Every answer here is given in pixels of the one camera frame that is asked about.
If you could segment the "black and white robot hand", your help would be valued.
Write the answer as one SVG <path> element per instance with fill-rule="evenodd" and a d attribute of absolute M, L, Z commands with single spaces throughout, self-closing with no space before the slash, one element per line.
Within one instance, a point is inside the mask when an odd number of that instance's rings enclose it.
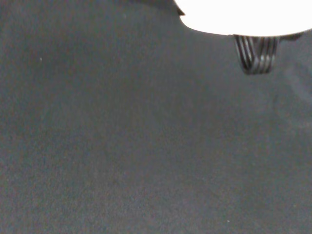
<path fill-rule="evenodd" d="M 312 28 L 310 0 L 176 0 L 175 4 L 186 27 L 233 36 L 246 74 L 270 72 L 280 40 Z"/>

